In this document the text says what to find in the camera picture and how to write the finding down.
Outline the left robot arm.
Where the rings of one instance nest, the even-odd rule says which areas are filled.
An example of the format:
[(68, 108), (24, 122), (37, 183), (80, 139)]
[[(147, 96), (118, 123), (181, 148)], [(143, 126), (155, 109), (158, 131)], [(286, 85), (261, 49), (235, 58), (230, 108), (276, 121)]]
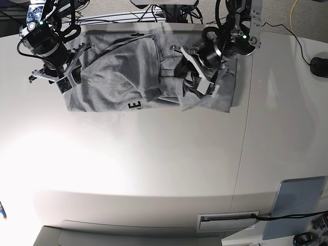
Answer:
[(201, 44), (194, 49), (173, 45), (182, 54), (174, 70), (176, 78), (184, 78), (183, 93), (191, 92), (199, 98), (215, 97), (218, 80), (229, 72), (228, 62), (237, 55), (248, 56), (260, 48), (262, 1), (226, 1), (228, 14), (222, 24), (220, 2), (215, 5), (216, 27), (206, 27)]

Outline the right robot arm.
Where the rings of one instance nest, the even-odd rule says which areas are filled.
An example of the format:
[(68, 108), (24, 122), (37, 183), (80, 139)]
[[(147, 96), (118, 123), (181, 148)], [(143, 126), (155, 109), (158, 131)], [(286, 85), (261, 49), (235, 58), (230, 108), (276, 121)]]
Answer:
[(66, 43), (77, 38), (81, 27), (76, 13), (88, 1), (31, 1), (26, 26), (19, 29), (19, 46), (30, 50), (28, 57), (43, 61), (40, 70), (32, 71), (29, 82), (37, 78), (56, 84), (61, 93), (81, 83), (80, 57), (93, 43), (82, 43), (78, 48), (67, 49)]

